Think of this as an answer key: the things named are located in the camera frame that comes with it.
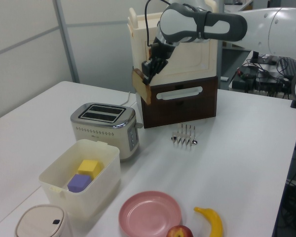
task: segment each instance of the toast rack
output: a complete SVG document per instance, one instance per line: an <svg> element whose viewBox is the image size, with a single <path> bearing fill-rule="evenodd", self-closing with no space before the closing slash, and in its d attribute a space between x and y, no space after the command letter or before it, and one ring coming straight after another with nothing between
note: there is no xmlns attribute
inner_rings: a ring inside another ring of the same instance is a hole
<svg viewBox="0 0 296 237"><path fill-rule="evenodd" d="M172 132L171 140L173 143L181 143L183 145L187 146L188 144L190 146L196 145L197 141L195 140L195 126L193 126L193 140L192 140L192 126L178 123L178 129L176 132Z"/></svg>

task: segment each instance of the drawer handle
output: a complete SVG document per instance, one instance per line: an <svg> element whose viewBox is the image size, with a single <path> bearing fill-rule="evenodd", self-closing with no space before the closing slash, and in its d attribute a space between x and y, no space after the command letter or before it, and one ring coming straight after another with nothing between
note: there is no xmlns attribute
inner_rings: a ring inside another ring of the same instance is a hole
<svg viewBox="0 0 296 237"><path fill-rule="evenodd" d="M195 96L198 95L203 91L203 87L192 87L187 89L181 89L181 90L173 90L173 91L167 91L157 94L158 100L173 100L178 98L184 98L189 96Z"/></svg>

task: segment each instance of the silver toaster top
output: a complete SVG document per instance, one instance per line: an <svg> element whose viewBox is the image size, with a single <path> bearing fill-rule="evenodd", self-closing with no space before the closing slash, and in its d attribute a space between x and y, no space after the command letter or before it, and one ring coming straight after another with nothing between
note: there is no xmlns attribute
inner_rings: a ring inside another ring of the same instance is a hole
<svg viewBox="0 0 296 237"><path fill-rule="evenodd" d="M119 128L126 126L135 116L130 107L87 103L80 106L70 117L71 122L98 127Z"/></svg>

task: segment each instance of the red apple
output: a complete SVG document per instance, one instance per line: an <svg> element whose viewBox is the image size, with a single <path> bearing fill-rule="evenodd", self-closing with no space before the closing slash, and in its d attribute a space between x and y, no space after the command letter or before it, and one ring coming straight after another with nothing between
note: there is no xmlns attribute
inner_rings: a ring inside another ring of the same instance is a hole
<svg viewBox="0 0 296 237"><path fill-rule="evenodd" d="M193 237L192 231L183 225L171 227L166 237Z"/></svg>

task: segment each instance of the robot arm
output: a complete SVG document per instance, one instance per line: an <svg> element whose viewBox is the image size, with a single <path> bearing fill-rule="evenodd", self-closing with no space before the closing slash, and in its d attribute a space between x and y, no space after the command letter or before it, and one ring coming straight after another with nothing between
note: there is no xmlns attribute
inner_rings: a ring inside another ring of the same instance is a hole
<svg viewBox="0 0 296 237"><path fill-rule="evenodd" d="M267 8L229 14L173 3L160 17L150 59L142 63L143 82L149 84L167 65L167 59L180 42L209 39L231 41L265 54L296 57L296 8Z"/></svg>

